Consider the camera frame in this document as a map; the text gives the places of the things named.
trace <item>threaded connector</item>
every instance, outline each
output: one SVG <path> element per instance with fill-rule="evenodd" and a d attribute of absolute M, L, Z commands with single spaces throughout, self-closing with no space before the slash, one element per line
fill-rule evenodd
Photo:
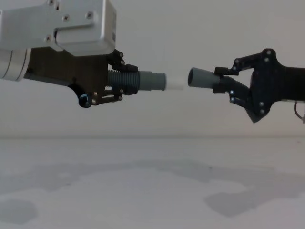
<path fill-rule="evenodd" d="M 152 72 L 121 73 L 108 71 L 108 86 L 128 86 L 140 91 L 164 91 L 166 74 Z"/>

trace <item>white background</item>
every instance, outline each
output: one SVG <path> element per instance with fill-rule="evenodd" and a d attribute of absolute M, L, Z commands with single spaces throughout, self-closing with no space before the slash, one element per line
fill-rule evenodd
<path fill-rule="evenodd" d="M 303 229 L 304 139 L 0 141 L 2 229 Z"/>
<path fill-rule="evenodd" d="M 41 0 L 1 1 L 0 8 Z M 141 70 L 185 84 L 191 67 L 213 71 L 237 57 L 274 48 L 279 61 L 304 67 L 303 0 L 112 0 L 117 48 Z M 239 80 L 249 84 L 251 71 Z M 78 106 L 65 87 L 24 80 L 0 83 L 0 136 L 296 136 L 293 104 L 278 103 L 253 125 L 228 95 L 211 90 L 140 92 L 117 104 Z"/>

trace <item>white plastic tip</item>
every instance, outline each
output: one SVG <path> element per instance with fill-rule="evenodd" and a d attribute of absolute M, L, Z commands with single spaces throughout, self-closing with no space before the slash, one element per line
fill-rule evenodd
<path fill-rule="evenodd" d="M 184 89 L 185 82 L 183 79 L 167 78 L 166 90 L 181 91 Z"/>

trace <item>black cable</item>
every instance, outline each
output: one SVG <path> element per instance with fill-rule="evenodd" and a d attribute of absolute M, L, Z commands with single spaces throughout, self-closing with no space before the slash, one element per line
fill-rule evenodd
<path fill-rule="evenodd" d="M 299 119 L 302 119 L 302 120 L 303 120 L 303 117 L 302 117 L 301 115 L 299 115 L 299 113 L 297 112 L 296 106 L 297 106 L 297 102 L 295 102 L 295 107 L 294 107 L 295 115 L 296 115 Z"/>

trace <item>gray tube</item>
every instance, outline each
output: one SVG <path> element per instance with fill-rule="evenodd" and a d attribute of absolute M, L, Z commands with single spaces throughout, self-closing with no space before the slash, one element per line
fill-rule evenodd
<path fill-rule="evenodd" d="M 152 72 L 121 73 L 108 71 L 108 86 L 131 86 L 140 91 L 164 91 L 166 74 Z"/>
<path fill-rule="evenodd" d="M 188 84 L 190 87 L 213 88 L 219 84 L 220 77 L 213 72 L 192 68 L 189 73 Z"/>

